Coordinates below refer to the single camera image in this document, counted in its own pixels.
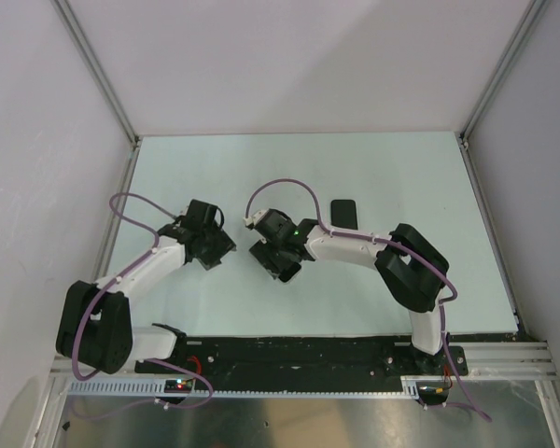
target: red cable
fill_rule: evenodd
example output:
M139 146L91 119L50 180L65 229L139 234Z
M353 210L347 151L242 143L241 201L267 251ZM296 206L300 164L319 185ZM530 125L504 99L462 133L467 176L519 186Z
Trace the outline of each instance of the red cable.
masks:
M454 383L452 382L452 377L450 376L450 370L448 369L448 366L444 366L444 375L446 376L446 378L448 378L448 382L450 383L450 385L448 385L448 388L452 389Z
M188 357L187 361L192 361L197 365L197 374L201 375L202 374L202 363L199 362L199 359L197 359L196 356L192 356L192 357Z

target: aluminum frame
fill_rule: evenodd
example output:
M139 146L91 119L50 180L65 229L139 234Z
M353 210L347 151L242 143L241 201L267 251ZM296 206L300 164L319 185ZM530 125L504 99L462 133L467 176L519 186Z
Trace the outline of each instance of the aluminum frame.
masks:
M187 378L175 375L174 378ZM140 375L139 378L98 378L90 382L74 381L68 395L76 397L157 397L170 398L207 397L204 391L187 391L180 393L164 392L166 378L154 378L153 375ZM214 398L223 399L418 399L419 394L414 380L401 378L400 392L344 392L340 394L323 394L319 392L258 392L258 391L215 391Z
M63 25L70 34L71 39L77 46L79 55L87 65L98 89L103 94L106 102L115 114L121 129L133 146L133 151L127 160L124 174L119 184L119 191L128 191L139 155L141 138L134 131L114 88L109 82L102 66L99 64L98 58L91 48L91 44L83 32L68 1L50 1L61 17ZM497 265L509 295L511 306L515 310L518 310L518 302L514 298L510 277L508 276L506 265L497 243L489 210L482 194L480 182L475 174L472 159L467 151L469 147L467 142L470 134L497 94L499 86L518 59L518 55L525 46L531 32L534 30L549 3L550 0L531 1L509 45L500 57L483 94L473 108L469 120L461 132L461 140L459 141L463 161L465 162L477 203L480 206L484 225L497 259ZM125 202L123 200L119 201L117 208L119 210L123 209L124 204ZM110 218L102 241L99 257L94 268L93 274L95 278L103 275L107 270L114 242L116 241L119 224L120 220L118 218L114 216ZM460 345L465 349L469 365L469 379L472 381L493 381L502 379L508 381L535 381L554 445L560 447L560 383L547 344L461 343ZM125 384L140 384L146 379L154 381L154 378L165 377L165 375L140 375L133 372L133 366L128 367L128 370L122 371L111 378L115 381L124 380ZM31 439L28 438L25 446L34 446L37 448L49 448L53 446L56 441L57 429L64 409L66 396L73 383L72 377L70 360L63 357L56 357L49 376L48 386L42 397L43 405L34 420L32 437ZM403 377L405 384L415 379L418 378ZM247 397L247 395L241 394L241 397L244 398Z

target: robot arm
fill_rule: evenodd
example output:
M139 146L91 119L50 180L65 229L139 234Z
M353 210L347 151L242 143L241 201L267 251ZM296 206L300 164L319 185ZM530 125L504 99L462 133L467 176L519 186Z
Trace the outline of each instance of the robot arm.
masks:
M245 224L262 236L251 247L251 254L273 278L284 283L301 270L303 260L343 261L377 271L394 298L409 310L413 347L429 355L440 351L440 314L436 302L443 284L416 260L407 262L405 254L392 246L328 235L314 219L305 219L297 226L278 210L260 210L247 218ZM384 238L409 247L441 272L448 270L446 259L412 226L400 224Z
M117 278L117 283L108 289L93 310L94 318L82 335L80 362L115 373L127 361L171 356L184 333L159 324L133 327L131 310L163 277L193 259L209 270L235 250L236 245L222 230L221 223L218 225L215 221L217 210L215 205L193 200L174 222L158 231L160 243L152 249L152 256L124 278ZM90 301L113 278L114 275L109 275L93 284L78 281L69 288L56 341L61 355L72 356L81 317Z

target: gray wall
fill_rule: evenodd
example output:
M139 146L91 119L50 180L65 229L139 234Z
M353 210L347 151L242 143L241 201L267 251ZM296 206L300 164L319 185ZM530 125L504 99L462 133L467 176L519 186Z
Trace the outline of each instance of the gray wall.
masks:
M128 151L50 2L0 0L0 446L25 438Z
M529 1L70 3L135 129L186 135L458 129Z
M560 0L471 137L521 313L560 371Z

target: light blue table surface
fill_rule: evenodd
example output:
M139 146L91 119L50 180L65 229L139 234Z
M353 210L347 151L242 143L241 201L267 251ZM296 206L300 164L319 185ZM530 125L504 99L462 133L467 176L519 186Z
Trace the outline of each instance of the light blue table surface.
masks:
M159 322L190 335L373 335L410 333L407 311L380 275L331 261L305 262L288 285L248 253L258 235L243 226L250 194L277 177L308 183L327 220L332 199L357 201L359 228L414 225L450 261L459 290L446 306L455 333L516 331L482 217L453 133L323 133L147 137L131 192L178 213L193 198L214 203L238 251L206 272L193 262L170 274L133 310L133 324ZM295 185L264 190L254 210L278 208L299 222L315 217ZM158 228L166 216L135 200L125 214ZM122 223L110 271L151 243Z

